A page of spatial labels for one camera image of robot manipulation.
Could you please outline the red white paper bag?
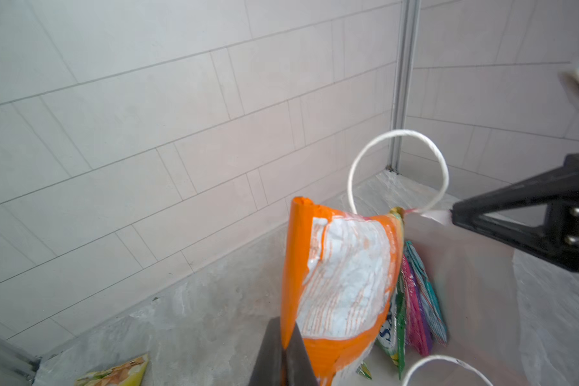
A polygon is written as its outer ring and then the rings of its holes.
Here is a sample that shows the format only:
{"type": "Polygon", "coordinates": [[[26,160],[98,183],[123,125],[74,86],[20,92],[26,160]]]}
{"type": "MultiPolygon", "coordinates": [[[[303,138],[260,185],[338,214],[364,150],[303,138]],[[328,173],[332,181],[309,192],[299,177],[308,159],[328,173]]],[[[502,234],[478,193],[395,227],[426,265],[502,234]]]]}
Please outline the red white paper bag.
{"type": "Polygon", "coordinates": [[[354,175],[374,146],[410,137],[436,157],[442,185],[433,198],[405,212],[405,236],[423,261],[438,301],[428,310],[446,324],[447,344],[408,360],[401,385],[527,385],[520,353],[520,316],[513,248],[453,223],[439,209],[450,182],[442,152],[426,135],[393,130],[373,138],[355,156],[347,177],[348,202],[356,212],[354,175]]]}

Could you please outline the pink Fox's candy packet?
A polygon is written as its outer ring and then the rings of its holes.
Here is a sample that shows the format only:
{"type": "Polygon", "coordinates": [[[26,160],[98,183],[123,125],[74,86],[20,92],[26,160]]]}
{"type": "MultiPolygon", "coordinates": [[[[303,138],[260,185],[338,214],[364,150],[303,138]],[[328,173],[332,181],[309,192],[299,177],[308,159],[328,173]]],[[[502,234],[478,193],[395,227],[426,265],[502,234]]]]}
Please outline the pink Fox's candy packet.
{"type": "Polygon", "coordinates": [[[406,256],[403,256],[401,265],[403,288],[406,307],[406,341],[414,347],[418,354],[426,357],[433,349],[433,341],[429,331],[429,324],[423,318],[420,291],[413,269],[406,256]]]}

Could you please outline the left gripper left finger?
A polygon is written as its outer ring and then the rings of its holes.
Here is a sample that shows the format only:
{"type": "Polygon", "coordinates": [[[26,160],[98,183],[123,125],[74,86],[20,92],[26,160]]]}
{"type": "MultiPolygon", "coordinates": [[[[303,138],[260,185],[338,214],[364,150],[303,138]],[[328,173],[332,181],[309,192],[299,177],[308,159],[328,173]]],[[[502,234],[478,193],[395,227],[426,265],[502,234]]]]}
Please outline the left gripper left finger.
{"type": "Polygon", "coordinates": [[[283,376],[281,322],[277,317],[268,322],[248,386],[281,386],[283,376]]]}

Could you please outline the green Fox's candy packet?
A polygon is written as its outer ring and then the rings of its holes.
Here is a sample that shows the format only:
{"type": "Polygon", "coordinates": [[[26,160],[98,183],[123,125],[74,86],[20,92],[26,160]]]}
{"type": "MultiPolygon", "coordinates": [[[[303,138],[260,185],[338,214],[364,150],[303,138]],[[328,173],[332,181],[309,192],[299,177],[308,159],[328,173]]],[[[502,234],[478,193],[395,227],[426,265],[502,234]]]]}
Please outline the green Fox's candy packet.
{"type": "Polygon", "coordinates": [[[404,278],[400,274],[391,297],[389,313],[377,337],[377,345],[397,367],[399,379],[405,369],[406,304],[404,278]]]}

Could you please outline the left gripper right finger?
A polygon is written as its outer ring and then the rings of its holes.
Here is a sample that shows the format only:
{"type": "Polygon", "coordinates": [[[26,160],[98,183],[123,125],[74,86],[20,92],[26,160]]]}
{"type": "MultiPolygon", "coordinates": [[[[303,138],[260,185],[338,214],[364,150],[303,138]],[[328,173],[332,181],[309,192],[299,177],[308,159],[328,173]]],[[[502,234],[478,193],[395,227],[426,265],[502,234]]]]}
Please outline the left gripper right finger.
{"type": "Polygon", "coordinates": [[[281,384],[318,386],[299,327],[294,325],[289,345],[282,353],[281,384]]]}

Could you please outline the orange snack packet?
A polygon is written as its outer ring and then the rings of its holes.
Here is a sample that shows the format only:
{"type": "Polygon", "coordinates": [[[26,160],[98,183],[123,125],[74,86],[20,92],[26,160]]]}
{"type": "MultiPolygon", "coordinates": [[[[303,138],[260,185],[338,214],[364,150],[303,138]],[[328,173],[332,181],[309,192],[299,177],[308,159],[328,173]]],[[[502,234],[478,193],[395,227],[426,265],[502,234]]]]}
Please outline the orange snack packet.
{"type": "Polygon", "coordinates": [[[402,214],[364,217],[295,197],[281,291],[281,345],[302,336],[319,385],[355,372],[389,313],[404,246],[402,214]]]}

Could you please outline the yellow green chips packet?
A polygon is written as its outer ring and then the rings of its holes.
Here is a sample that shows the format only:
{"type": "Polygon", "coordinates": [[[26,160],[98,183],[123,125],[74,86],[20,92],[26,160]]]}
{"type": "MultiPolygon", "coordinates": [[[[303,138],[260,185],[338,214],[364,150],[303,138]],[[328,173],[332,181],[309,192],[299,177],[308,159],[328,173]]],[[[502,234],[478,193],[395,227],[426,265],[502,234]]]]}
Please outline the yellow green chips packet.
{"type": "Polygon", "coordinates": [[[140,386],[143,381],[149,355],[144,354],[124,364],[99,372],[90,372],[75,381],[75,386],[140,386]]]}

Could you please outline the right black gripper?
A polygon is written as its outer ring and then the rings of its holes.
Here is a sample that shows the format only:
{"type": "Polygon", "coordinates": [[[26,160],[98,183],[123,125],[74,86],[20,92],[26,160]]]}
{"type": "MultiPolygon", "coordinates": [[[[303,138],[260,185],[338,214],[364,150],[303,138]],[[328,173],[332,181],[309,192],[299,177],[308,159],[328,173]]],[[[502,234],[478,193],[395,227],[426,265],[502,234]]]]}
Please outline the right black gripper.
{"type": "Polygon", "coordinates": [[[458,227],[579,273],[579,154],[567,155],[557,169],[457,202],[451,214],[458,227]],[[537,226],[489,216],[542,205],[546,213],[537,226]]]}

